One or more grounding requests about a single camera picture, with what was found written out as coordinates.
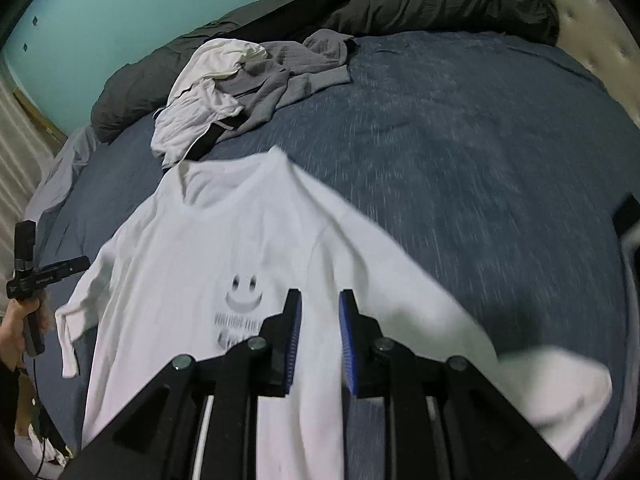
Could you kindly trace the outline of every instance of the human hand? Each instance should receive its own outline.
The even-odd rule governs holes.
[[[6,315],[0,324],[0,361],[10,371],[14,371],[20,361],[20,356],[25,351],[24,318],[31,312],[35,312],[42,304],[41,296],[29,298],[25,301],[11,300],[6,309]],[[48,327],[46,315],[39,317],[40,332],[45,333]]]

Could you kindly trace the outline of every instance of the black sleeve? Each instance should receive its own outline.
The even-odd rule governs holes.
[[[20,371],[14,372],[0,361],[0,426],[13,445],[15,439],[15,413],[18,409],[18,378]]]

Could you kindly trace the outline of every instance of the black cable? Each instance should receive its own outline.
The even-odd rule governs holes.
[[[38,377],[36,375],[36,359],[33,360],[33,382],[36,387],[36,398],[38,399],[38,407],[40,409],[39,413],[41,413],[42,403],[40,402],[40,393],[38,392]],[[44,466],[44,454],[45,454],[45,451],[47,450],[47,437],[44,435],[44,429],[42,426],[40,427],[40,435],[42,436],[42,457],[40,459],[40,466],[38,467],[38,470],[36,471],[36,475],[35,475],[35,477],[38,479],[40,478],[38,475],[42,471],[42,466]]]

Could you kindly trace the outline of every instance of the smiley face mouth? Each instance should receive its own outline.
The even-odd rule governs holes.
[[[248,314],[252,310],[258,308],[258,305],[260,305],[260,302],[262,301],[262,293],[260,293],[260,296],[255,298],[255,300],[247,302],[236,301],[229,295],[229,293],[227,293],[225,300],[226,304],[228,304],[229,308],[234,312],[237,312],[238,314]]]

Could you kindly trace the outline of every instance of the teal wall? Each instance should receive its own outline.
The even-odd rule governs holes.
[[[252,1],[34,0],[2,53],[18,85],[69,134],[89,121],[119,67]]]

